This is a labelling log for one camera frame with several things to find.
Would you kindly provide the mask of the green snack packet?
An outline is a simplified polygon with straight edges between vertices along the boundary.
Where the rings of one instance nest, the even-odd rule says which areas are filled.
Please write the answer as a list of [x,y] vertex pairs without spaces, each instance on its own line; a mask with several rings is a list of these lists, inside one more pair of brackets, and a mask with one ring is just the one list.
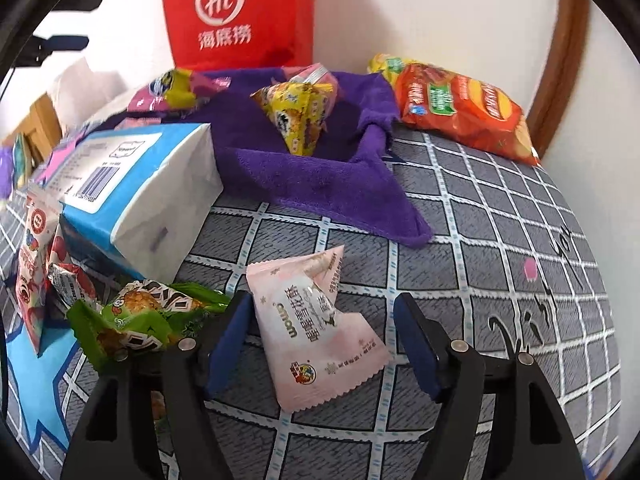
[[164,351],[198,336],[230,302],[220,290],[198,283],[133,281],[102,307],[75,301],[66,318],[87,360],[102,374],[129,352]]

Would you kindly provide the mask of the pink yellow snack bag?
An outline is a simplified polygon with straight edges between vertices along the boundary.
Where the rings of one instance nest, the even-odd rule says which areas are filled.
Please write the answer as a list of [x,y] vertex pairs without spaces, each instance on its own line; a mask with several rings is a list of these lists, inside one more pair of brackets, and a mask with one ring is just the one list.
[[185,68],[173,68],[138,90],[127,105],[128,112],[175,112],[192,110],[231,86],[230,77],[209,78]]

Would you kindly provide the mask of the tall pink strawberry packet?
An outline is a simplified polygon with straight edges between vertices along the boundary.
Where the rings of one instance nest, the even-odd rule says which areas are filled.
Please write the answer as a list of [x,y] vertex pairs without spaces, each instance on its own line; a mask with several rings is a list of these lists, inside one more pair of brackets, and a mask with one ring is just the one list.
[[26,228],[17,253],[15,293],[36,356],[40,355],[46,315],[47,264],[61,211],[61,204],[43,190],[28,192]]

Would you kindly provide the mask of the white red packet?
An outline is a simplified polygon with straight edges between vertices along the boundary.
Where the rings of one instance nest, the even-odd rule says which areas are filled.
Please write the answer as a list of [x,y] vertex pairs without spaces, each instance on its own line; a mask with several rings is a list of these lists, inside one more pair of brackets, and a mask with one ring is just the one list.
[[84,270],[75,263],[52,263],[48,279],[67,307],[81,300],[96,310],[99,307],[96,289]]

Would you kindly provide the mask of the pale pink triangular packet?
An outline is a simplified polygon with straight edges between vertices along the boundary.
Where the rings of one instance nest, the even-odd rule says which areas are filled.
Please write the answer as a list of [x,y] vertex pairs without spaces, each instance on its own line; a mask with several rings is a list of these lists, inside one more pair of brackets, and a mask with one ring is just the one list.
[[344,248],[255,262],[246,269],[280,408],[314,408],[362,385],[390,352],[359,312],[336,307]]

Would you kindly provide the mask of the yellow cartoon snack packet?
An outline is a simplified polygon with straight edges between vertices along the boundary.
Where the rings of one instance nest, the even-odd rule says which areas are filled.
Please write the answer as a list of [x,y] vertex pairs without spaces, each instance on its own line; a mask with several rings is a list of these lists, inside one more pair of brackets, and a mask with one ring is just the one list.
[[311,156],[335,102],[334,90],[333,84],[288,81],[260,88],[250,98],[276,127],[292,155]]

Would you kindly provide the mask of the pink silver-banded snack packet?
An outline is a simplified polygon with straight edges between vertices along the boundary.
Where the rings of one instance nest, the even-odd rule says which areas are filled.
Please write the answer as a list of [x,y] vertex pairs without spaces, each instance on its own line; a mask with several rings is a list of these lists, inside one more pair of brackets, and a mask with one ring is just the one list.
[[335,76],[321,63],[308,66],[283,66],[282,73],[285,81],[308,82],[308,84],[330,84],[332,86],[329,97],[328,113],[331,114],[338,95],[341,92]]

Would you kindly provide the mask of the white plastic bag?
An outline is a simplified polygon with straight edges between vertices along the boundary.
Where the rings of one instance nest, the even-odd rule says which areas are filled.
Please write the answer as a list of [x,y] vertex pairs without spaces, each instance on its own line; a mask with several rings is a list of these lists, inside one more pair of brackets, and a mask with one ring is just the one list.
[[48,95],[66,136],[126,90],[119,73],[94,72],[81,58],[56,77]]

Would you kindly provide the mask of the pink paper star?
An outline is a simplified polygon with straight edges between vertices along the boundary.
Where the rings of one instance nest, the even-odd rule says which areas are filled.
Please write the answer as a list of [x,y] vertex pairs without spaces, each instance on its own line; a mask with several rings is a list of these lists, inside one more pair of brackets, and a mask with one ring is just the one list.
[[73,153],[76,145],[85,139],[87,134],[86,130],[77,130],[63,138],[53,149],[49,158],[36,170],[32,180],[41,186],[45,185],[55,174],[55,171],[65,162],[67,156]]

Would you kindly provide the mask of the red paper shopping bag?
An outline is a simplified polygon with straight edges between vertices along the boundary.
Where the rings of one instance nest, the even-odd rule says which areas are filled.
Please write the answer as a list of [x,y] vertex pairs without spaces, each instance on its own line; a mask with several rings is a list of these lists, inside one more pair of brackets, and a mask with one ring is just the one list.
[[306,66],[314,0],[163,0],[175,66],[226,70]]

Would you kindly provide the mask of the blue white tissue box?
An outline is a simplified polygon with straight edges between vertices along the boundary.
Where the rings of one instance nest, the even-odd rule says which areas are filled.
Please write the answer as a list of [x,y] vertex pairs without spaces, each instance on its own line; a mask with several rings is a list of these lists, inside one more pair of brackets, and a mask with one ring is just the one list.
[[209,125],[156,124],[90,133],[44,188],[82,242],[169,284],[224,184]]

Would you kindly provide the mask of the purple cloth basket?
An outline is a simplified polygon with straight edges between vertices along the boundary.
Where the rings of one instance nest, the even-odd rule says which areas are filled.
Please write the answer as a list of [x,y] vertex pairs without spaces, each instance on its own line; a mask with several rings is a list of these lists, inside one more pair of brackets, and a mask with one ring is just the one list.
[[284,78],[283,70],[225,70],[230,87],[191,113],[160,121],[210,125],[217,168],[227,192],[313,212],[410,247],[432,238],[383,160],[399,110],[380,74],[338,72],[340,96],[314,154],[288,152],[275,125],[250,97]]

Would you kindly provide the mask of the yellow chips bag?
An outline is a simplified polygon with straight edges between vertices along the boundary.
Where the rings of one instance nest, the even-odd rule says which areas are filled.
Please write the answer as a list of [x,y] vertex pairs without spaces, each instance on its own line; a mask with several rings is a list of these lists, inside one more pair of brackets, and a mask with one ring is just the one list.
[[416,63],[414,58],[403,58],[402,56],[387,53],[378,53],[370,59],[367,71],[373,73],[389,73],[390,76],[399,75],[408,64]]

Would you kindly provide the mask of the orange chips bag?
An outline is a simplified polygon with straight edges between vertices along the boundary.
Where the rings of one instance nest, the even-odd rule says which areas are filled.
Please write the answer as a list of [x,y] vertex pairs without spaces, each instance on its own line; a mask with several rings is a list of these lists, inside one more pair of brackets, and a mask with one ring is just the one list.
[[411,63],[396,80],[395,96],[409,127],[528,166],[539,162],[522,108],[492,84]]

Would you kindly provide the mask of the brown wooden door frame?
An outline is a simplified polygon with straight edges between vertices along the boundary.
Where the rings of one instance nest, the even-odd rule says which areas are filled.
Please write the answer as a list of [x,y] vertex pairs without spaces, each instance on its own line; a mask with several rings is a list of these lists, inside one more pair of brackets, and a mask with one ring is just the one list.
[[544,156],[572,97],[582,66],[590,0],[558,0],[546,65],[527,116],[533,146]]

